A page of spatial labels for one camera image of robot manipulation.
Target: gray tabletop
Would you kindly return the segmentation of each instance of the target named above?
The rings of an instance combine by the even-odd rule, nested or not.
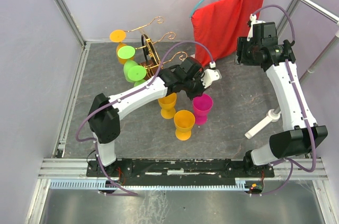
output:
[[[162,57],[173,44],[157,43],[159,56]],[[65,158],[84,158],[94,149],[92,142],[75,140],[75,132],[88,115],[93,98],[100,93],[109,96],[132,88],[124,78],[123,66],[118,63],[116,46],[115,43],[91,44],[67,136]],[[175,50],[192,55],[194,45],[185,44]],[[143,61],[141,50],[136,52],[135,61]],[[194,126],[189,140],[180,141],[175,137],[173,119],[163,119],[158,102],[153,101],[121,121],[121,134],[115,140],[117,157],[242,158],[248,150],[266,144],[270,135],[282,131],[280,120],[269,124],[253,139],[245,138],[244,134],[261,121],[269,109],[278,105],[274,89],[260,67],[237,66],[234,56],[218,60],[217,68],[222,79],[205,92],[214,101],[208,122]],[[175,108],[192,111],[192,101],[180,92]],[[90,136],[87,124],[81,137]]]

